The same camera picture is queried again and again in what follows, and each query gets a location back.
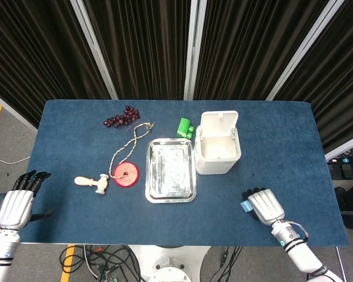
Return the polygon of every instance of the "black curtain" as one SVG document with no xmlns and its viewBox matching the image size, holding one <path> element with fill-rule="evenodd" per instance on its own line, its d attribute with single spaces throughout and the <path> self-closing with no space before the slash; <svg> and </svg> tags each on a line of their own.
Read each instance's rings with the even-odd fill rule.
<svg viewBox="0 0 353 282">
<path fill-rule="evenodd" d="M 209 0 L 195 99 L 265 99 L 328 0 Z"/>
<path fill-rule="evenodd" d="M 183 99 L 189 0 L 85 0 L 119 98 Z"/>
<path fill-rule="evenodd" d="M 48 99 L 110 99 L 68 0 L 0 0 L 0 97 L 34 126 Z"/>
<path fill-rule="evenodd" d="M 326 152 L 353 138 L 353 0 L 344 2 L 275 99 L 311 103 Z"/>
</svg>

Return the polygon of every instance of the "robotic arm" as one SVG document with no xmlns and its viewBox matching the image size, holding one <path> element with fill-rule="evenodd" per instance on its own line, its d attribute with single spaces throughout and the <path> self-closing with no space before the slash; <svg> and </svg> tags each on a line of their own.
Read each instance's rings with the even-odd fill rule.
<svg viewBox="0 0 353 282">
<path fill-rule="evenodd" d="M 32 221 L 33 199 L 42 182 L 51 175 L 47 172 L 35 173 L 33 170 L 18 178 L 0 209 L 0 282 L 5 281 L 12 264 L 20 239 L 18 232 Z"/>
<path fill-rule="evenodd" d="M 284 221 L 284 210 L 270 189 L 248 190 L 243 193 L 254 209 L 257 218 L 272 226 L 272 234 L 279 241 L 298 269 L 314 277 L 313 282 L 342 282 L 333 272 L 327 269 L 301 239 L 288 221 Z"/>
</svg>

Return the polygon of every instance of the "table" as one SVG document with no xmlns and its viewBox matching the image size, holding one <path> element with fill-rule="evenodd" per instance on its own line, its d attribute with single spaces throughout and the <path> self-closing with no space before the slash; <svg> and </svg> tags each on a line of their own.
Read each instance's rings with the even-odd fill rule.
<svg viewBox="0 0 353 282">
<path fill-rule="evenodd" d="M 130 157 L 140 169 L 138 183 L 123 189 L 110 181 L 104 196 L 76 186 L 76 176 L 99 179 L 107 174 L 112 154 L 132 138 L 125 127 L 107 129 L 102 124 L 125 105 L 139 109 L 142 122 L 155 123 Z M 148 142 L 175 137 L 181 117 L 197 127 L 209 110 L 238 111 L 240 160 L 227 174 L 197 175 L 197 196 L 190 203 L 148 202 Z M 34 144 L 32 169 L 52 173 L 33 212 L 56 209 L 50 218 L 29 223 L 21 231 L 23 242 L 276 246 L 270 227 L 240 206 L 242 192 L 258 186 L 272 189 L 285 219 L 304 225 L 310 245 L 348 243 L 317 126 L 305 102 L 51 100 Z"/>
</svg>

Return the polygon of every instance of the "silver tray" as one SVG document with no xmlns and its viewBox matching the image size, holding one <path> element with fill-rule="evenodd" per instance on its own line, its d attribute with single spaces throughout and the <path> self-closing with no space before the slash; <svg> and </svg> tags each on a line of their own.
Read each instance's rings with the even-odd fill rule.
<svg viewBox="0 0 353 282">
<path fill-rule="evenodd" d="M 146 153 L 145 197 L 151 203 L 186 203 L 196 197 L 195 156 L 183 138 L 150 141 Z"/>
</svg>

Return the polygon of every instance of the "red round object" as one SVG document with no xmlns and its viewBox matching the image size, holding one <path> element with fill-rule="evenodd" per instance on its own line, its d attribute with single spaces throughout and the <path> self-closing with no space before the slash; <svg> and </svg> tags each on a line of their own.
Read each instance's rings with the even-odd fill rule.
<svg viewBox="0 0 353 282">
<path fill-rule="evenodd" d="M 139 180 L 140 171 L 139 171 L 139 168 L 135 166 L 135 164 L 130 162 L 123 162 L 114 169 L 113 175 L 114 176 L 126 175 L 126 177 L 114 178 L 114 180 L 118 186 L 121 186 L 123 188 L 129 188 L 134 184 L 136 184 L 137 180 Z"/>
</svg>

